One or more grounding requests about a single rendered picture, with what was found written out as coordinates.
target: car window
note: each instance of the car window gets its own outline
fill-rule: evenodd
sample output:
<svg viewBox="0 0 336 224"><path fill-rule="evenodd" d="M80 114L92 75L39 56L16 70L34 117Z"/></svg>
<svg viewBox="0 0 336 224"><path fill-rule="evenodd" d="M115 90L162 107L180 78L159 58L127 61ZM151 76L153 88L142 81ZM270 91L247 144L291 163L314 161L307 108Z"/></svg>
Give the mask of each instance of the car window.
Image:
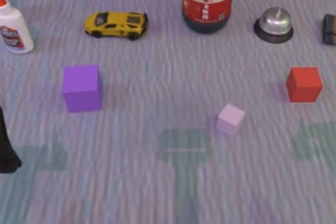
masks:
<svg viewBox="0 0 336 224"><path fill-rule="evenodd" d="M117 27L116 24L108 24L108 25L105 25L105 28L115 28Z"/></svg>
<svg viewBox="0 0 336 224"><path fill-rule="evenodd" d="M94 21L96 26L101 26L107 22L109 13L100 13L97 15L96 20Z"/></svg>
<svg viewBox="0 0 336 224"><path fill-rule="evenodd" d="M140 23L140 17L127 16L127 23L139 24Z"/></svg>

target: elmer's logo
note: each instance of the elmer's logo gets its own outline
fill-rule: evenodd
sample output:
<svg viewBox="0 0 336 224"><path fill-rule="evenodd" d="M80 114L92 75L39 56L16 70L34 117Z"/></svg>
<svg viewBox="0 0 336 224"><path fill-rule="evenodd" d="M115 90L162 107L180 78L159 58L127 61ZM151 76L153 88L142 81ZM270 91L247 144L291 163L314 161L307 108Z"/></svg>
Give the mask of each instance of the elmer's logo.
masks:
<svg viewBox="0 0 336 224"><path fill-rule="evenodd" d="M20 35L17 30L1 26L0 35L4 39L5 44L12 50L24 50L25 46L20 38Z"/></svg>

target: yellow sports car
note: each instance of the yellow sports car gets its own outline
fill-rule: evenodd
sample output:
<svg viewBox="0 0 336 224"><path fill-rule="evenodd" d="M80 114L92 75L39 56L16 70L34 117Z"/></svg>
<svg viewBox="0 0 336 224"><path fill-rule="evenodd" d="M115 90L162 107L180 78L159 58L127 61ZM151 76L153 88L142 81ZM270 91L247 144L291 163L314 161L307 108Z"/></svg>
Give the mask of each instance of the yellow sports car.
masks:
<svg viewBox="0 0 336 224"><path fill-rule="evenodd" d="M85 32L96 38L118 36L137 40L147 27L146 13L100 12L92 14L84 22Z"/></svg>

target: pink cube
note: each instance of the pink cube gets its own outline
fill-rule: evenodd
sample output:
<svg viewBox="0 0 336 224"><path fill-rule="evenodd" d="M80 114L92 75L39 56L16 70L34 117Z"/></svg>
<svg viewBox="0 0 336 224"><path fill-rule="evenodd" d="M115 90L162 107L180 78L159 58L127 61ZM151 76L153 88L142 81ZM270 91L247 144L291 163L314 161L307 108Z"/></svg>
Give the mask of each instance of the pink cube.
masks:
<svg viewBox="0 0 336 224"><path fill-rule="evenodd" d="M233 136L238 132L244 117L245 111L227 104L217 118L217 129Z"/></svg>

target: car door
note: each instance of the car door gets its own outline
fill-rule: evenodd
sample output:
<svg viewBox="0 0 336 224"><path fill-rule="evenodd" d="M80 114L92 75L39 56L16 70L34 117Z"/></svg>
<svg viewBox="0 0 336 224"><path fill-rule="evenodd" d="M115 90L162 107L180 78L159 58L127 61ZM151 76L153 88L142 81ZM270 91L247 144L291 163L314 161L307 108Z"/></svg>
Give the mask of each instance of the car door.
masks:
<svg viewBox="0 0 336 224"><path fill-rule="evenodd" d="M116 24L105 25L104 34L107 36L120 36L120 29Z"/></svg>

